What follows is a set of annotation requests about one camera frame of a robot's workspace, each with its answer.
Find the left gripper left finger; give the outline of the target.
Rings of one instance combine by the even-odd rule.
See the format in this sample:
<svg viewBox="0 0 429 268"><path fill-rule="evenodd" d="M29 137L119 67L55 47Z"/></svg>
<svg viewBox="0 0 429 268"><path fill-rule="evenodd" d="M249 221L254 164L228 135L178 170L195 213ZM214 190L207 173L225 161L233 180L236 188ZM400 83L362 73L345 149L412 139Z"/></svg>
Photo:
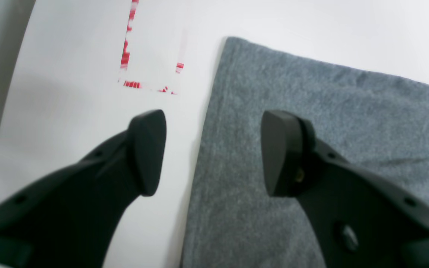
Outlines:
<svg viewBox="0 0 429 268"><path fill-rule="evenodd" d="M127 207L157 191L166 132L162 110L139 114L77 163L0 203L0 265L102 267Z"/></svg>

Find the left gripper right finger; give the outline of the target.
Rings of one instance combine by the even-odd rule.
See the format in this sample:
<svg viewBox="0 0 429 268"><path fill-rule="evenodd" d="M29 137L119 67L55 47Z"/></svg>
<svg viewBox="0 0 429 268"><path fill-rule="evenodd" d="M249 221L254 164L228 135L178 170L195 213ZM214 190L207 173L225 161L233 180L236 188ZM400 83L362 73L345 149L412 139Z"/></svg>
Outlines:
<svg viewBox="0 0 429 268"><path fill-rule="evenodd" d="M349 163L309 120L267 110L261 119L264 183L308 216L329 268L429 268L429 206Z"/></svg>

